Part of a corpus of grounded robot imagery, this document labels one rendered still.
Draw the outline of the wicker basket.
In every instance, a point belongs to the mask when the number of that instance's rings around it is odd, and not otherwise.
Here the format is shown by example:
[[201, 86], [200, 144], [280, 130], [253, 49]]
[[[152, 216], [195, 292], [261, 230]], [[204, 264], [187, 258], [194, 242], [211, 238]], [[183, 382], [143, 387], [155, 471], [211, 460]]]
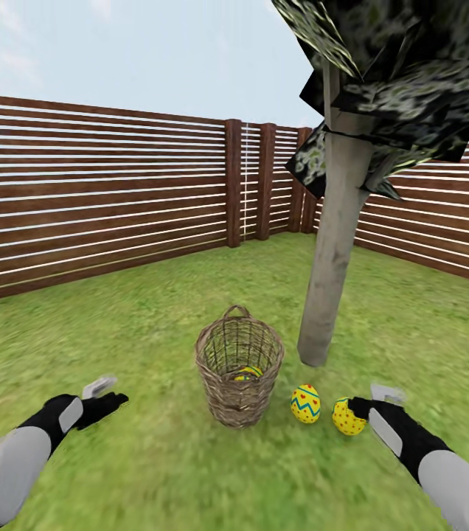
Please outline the wicker basket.
[[[228, 316], [229, 312], [236, 308], [243, 313], [243, 316]], [[255, 375], [257, 370], [254, 372], [254, 369], [250, 372], [238, 369], [229, 369], [222, 373], [212, 371], [215, 362], [209, 360], [207, 343], [210, 341], [210, 336], [214, 336], [215, 330], [220, 326], [225, 328], [230, 322], [245, 322], [249, 324], [251, 330], [254, 329], [254, 325], [258, 325], [270, 333], [273, 343], [277, 343], [275, 360], [271, 364], [265, 363], [264, 375]], [[249, 309], [236, 304], [225, 312], [223, 318], [206, 325], [194, 346], [195, 362], [205, 390], [207, 405], [215, 418], [228, 429], [235, 430], [244, 430], [258, 424], [269, 406], [285, 354], [284, 344], [275, 328], [257, 318], [252, 318]]]

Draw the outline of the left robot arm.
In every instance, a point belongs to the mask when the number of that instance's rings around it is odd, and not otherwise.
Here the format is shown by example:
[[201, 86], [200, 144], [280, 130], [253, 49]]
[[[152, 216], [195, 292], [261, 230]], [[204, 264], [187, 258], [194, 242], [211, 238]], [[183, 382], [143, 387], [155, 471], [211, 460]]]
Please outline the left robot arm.
[[41, 469], [71, 428], [83, 430], [129, 401], [122, 393], [98, 397], [116, 382], [115, 375], [106, 375], [83, 387], [82, 400], [51, 400], [0, 439], [0, 528], [20, 512]]

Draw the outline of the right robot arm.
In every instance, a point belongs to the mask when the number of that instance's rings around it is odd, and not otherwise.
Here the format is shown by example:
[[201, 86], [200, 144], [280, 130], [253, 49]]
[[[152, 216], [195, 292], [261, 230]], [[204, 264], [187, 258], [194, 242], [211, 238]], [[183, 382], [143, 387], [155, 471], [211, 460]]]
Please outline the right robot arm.
[[371, 398], [348, 398], [355, 417], [369, 420], [372, 429], [420, 483], [453, 531], [469, 531], [469, 462], [439, 437], [411, 419], [405, 392], [372, 383]]

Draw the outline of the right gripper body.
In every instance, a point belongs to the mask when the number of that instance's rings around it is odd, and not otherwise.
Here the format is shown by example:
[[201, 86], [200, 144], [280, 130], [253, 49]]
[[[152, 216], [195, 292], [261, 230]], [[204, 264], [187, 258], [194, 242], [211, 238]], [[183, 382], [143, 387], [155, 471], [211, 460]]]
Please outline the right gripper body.
[[362, 399], [358, 397], [354, 397], [353, 399], [353, 415], [355, 415], [355, 417], [362, 418], [362, 420], [368, 420], [370, 409], [373, 406], [376, 406], [378, 402], [376, 400]]

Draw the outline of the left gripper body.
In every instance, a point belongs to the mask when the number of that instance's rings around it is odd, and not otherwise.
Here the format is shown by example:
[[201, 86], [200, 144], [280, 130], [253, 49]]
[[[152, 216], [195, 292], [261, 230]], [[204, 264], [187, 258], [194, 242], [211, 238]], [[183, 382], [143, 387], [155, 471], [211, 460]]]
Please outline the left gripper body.
[[112, 414], [119, 407], [117, 405], [116, 394], [109, 392], [107, 395], [101, 396], [101, 398], [89, 399], [93, 405], [93, 414], [91, 419], [82, 426], [78, 426], [77, 430], [83, 430], [86, 427], [100, 421], [101, 418], [106, 417], [108, 414]]

